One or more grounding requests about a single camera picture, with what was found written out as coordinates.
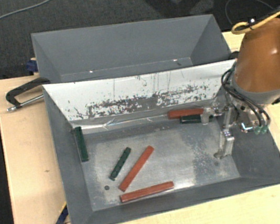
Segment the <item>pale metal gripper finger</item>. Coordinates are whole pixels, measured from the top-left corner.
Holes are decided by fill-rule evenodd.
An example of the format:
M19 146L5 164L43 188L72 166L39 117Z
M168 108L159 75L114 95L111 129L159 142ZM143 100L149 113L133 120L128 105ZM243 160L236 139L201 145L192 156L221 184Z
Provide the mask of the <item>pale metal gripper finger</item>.
M234 136L230 131L221 132L219 140L219 148L216 153L214 153L215 158L224 158L232 154L232 149L234 145Z
M206 107L200 115L201 123L207 125L210 122L210 117L220 116L222 111L218 107Z

